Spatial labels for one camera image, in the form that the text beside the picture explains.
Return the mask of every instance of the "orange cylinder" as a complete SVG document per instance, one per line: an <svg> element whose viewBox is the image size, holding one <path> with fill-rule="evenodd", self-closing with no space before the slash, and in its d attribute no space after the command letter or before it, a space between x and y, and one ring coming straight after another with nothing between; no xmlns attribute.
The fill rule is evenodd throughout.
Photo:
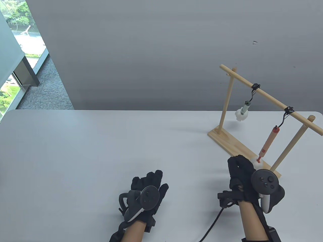
<svg viewBox="0 0 323 242"><path fill-rule="evenodd" d="M272 142L274 141L274 139L276 138L278 132L279 132L279 127L275 126L273 128L273 130L271 131L268 139L266 140L264 146L262 147L261 151L259 152L259 156L260 157L264 157L267 150L269 149L270 145L272 144Z"/></svg>

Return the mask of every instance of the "hook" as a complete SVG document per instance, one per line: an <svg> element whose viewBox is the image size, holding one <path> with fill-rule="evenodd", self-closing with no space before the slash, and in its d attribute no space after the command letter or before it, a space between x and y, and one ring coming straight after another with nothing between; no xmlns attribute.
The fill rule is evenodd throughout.
<svg viewBox="0 0 323 242"><path fill-rule="evenodd" d="M291 106L288 106L287 108L285 108L284 109L284 111L285 111L285 113L284 113L284 116L283 116L283 121L282 121L282 123L278 126L278 128L280 128L282 125L283 125L283 123L284 123L284 120L291 114L291 113L293 113L293 112L295 112L295 110L293 109L293 107L291 107Z"/></svg>

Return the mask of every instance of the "window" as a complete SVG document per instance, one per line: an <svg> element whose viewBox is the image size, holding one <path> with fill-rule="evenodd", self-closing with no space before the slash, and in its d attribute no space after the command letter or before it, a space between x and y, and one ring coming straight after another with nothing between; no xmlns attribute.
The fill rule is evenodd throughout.
<svg viewBox="0 0 323 242"><path fill-rule="evenodd" d="M29 64L34 68L44 53L46 46L40 36L26 1L0 0L0 11L5 17L22 51L25 53Z"/></svg>
<svg viewBox="0 0 323 242"><path fill-rule="evenodd" d="M14 78L14 75L10 75L0 88L0 119L5 112L8 111L10 105L14 102L15 97L20 91L21 87L19 82Z"/></svg>

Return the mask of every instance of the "wire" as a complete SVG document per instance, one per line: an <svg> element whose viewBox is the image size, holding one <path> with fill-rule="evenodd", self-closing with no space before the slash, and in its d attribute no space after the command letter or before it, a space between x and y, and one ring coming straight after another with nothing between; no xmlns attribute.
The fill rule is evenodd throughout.
<svg viewBox="0 0 323 242"><path fill-rule="evenodd" d="M293 112L294 112L293 107L291 107L291 106L288 106L287 108L285 108L285 109L284 109L284 111L285 111L285 113L284 113L284 115L283 115L283 121L282 121L282 123L278 126L278 128L280 128L280 126L282 126L282 125L283 125L283 123L284 123L285 119L286 119L286 118L287 118L291 113L293 113Z"/></svg>
<svg viewBox="0 0 323 242"><path fill-rule="evenodd" d="M255 83L251 86L252 90L251 90L251 99L249 102L251 102L251 100L253 99L254 95L256 94L256 90L258 88L260 88L260 85L258 83Z"/></svg>
<svg viewBox="0 0 323 242"><path fill-rule="evenodd" d="M216 219L214 220L213 224L211 225L211 227L208 229L208 231L206 232L206 234L203 236L203 238L199 241L199 242L202 242L206 236L209 234L209 232L211 231L211 229L213 228L214 224L218 221L221 213L223 212L224 208L221 209L221 211L219 212L218 216L216 217Z"/></svg>

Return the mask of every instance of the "controller button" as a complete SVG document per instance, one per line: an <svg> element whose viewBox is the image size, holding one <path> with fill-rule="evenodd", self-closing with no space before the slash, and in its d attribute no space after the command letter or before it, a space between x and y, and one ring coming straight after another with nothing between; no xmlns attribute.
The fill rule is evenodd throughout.
<svg viewBox="0 0 323 242"><path fill-rule="evenodd" d="M274 182L274 178L272 176L268 177L269 182Z"/></svg>

